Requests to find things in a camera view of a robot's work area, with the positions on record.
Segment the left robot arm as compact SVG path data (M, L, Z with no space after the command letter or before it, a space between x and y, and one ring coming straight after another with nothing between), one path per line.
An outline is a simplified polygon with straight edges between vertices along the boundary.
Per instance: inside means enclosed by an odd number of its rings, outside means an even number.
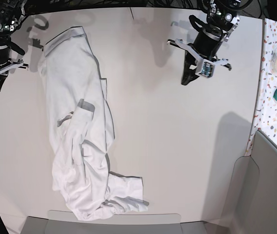
M185 51L182 85L198 77L211 78L217 65L232 69L227 59L218 59L217 51L240 22L240 11L248 7L238 0L199 0L199 9L206 14L206 22L189 16L191 26L198 32L195 41L185 44L181 40L167 43ZM23 56L25 51L12 42L11 35L21 28L28 16L40 13L87 9L79 0L0 0L0 91L11 69L27 68L23 60L13 61L9 56L15 51Z

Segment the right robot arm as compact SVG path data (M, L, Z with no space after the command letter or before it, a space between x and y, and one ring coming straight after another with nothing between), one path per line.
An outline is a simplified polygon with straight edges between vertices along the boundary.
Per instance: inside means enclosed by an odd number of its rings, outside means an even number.
M23 60L10 58L12 51L20 56L25 51L12 42L11 36L32 15L71 10L113 7L155 7L194 9L192 0L0 0L0 91L15 68L28 68Z

